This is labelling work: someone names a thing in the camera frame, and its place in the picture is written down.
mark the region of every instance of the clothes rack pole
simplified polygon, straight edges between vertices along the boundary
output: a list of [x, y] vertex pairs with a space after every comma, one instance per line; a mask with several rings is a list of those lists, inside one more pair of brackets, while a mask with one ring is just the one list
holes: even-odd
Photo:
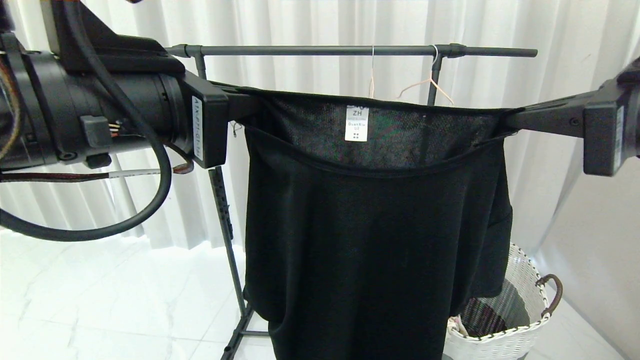
[[[506, 49], [498, 47], [467, 47], [461, 44], [426, 46], [376, 46], [376, 56], [436, 56], [431, 66], [431, 79], [437, 84], [444, 58], [458, 58], [461, 56], [508, 56], [533, 58], [538, 54], [535, 49]], [[202, 46], [202, 45], [176, 45], [167, 48], [167, 51], [183, 58], [194, 58], [198, 76], [207, 79], [207, 69], [204, 56], [218, 55], [292, 55], [292, 56], [371, 56], [371, 46]], [[436, 99], [436, 87], [431, 84], [427, 105], [434, 105]], [[234, 329], [229, 343], [224, 349], [221, 360], [233, 360], [244, 336], [269, 336], [266, 331], [247, 330], [253, 309], [251, 304], [244, 303], [243, 289], [237, 269], [236, 257], [232, 248], [233, 228], [229, 216], [229, 205], [225, 190], [222, 168], [214, 167], [209, 170], [209, 179], [216, 202], [216, 210], [222, 236], [227, 251], [227, 260], [234, 283], [234, 291], [240, 310], [240, 320]]]

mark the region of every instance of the clothing label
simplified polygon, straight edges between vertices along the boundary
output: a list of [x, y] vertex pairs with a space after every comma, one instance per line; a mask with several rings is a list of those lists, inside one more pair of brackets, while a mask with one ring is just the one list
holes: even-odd
[[369, 126], [369, 108], [347, 105], [347, 125], [344, 139], [349, 142], [367, 141]]
[[616, 119], [616, 153], [614, 155], [613, 170], [616, 171], [622, 163], [622, 139], [625, 130], [625, 107], [618, 108]]
[[202, 100], [191, 97], [191, 111], [193, 113], [193, 154], [202, 158]]

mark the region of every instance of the shirt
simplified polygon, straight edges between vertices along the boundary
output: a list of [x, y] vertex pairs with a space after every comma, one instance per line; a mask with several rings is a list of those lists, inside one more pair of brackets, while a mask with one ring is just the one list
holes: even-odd
[[240, 121], [244, 293], [276, 358], [440, 360], [448, 317], [504, 280], [510, 110], [240, 92], [265, 105]]

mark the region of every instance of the brown handle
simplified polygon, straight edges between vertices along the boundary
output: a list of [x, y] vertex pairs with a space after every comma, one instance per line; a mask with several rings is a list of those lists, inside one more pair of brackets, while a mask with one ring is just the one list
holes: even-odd
[[550, 279], [553, 279], [554, 282], [556, 283], [556, 289], [557, 289], [556, 296], [554, 297], [554, 299], [551, 302], [551, 304], [549, 304], [549, 307], [542, 311], [542, 314], [540, 314], [540, 316], [542, 316], [542, 317], [545, 317], [546, 314], [552, 315], [554, 313], [554, 311], [556, 310], [556, 308], [558, 307], [558, 305], [560, 304], [560, 299], [562, 298], [562, 282], [554, 274], [544, 275], [543, 277], [538, 279], [538, 281], [536, 281], [536, 285], [537, 286], [544, 285]]

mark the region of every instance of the white marble floor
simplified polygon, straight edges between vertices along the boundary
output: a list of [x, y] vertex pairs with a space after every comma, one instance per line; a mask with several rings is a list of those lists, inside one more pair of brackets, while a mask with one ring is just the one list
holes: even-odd
[[[240, 268], [242, 252], [236, 249]], [[215, 360], [239, 319], [224, 249], [0, 232], [0, 359]], [[266, 329], [255, 316], [253, 330]], [[237, 360], [275, 359], [246, 338]], [[562, 303], [527, 360], [622, 359]]]

